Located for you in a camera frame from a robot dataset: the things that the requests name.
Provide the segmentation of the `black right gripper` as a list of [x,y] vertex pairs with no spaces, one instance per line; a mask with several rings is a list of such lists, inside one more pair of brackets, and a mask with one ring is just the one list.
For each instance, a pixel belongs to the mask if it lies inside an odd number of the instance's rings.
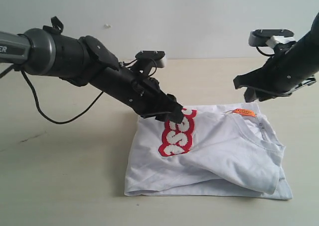
[[[317,72],[317,55],[301,53],[285,55],[279,62],[278,68],[270,72],[270,92],[282,94],[291,91]],[[264,88],[263,70],[254,70],[233,79],[235,89],[247,87],[244,93],[245,102],[262,102],[267,100],[267,93],[260,91]]]

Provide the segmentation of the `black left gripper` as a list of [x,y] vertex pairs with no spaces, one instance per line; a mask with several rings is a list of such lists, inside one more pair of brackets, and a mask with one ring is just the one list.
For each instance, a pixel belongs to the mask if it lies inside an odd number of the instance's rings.
[[168,120],[181,123],[184,114],[183,106],[172,94],[160,89],[159,82],[153,77],[141,73],[126,71],[124,75],[124,103],[131,107],[142,118],[152,118],[161,122]]

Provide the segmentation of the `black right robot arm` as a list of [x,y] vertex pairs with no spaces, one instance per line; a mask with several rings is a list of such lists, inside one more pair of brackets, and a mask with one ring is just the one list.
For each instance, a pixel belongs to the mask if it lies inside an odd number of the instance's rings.
[[262,67],[234,78],[235,89],[246,88],[245,102],[288,97],[300,88],[316,83],[318,17],[299,40],[295,40],[294,33],[288,29],[257,29],[250,32],[248,43],[268,59]]

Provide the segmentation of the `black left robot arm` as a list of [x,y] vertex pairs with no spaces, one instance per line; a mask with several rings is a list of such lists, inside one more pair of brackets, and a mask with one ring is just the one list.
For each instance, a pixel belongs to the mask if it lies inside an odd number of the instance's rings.
[[28,75],[50,76],[82,87],[99,89],[132,108],[142,118],[180,123],[182,106],[174,95],[160,89],[154,78],[165,66],[164,51],[143,50],[132,62],[118,60],[102,42],[92,36],[79,39],[64,36],[63,23],[51,19],[50,26],[32,28],[22,34],[1,32],[0,61],[9,70]]

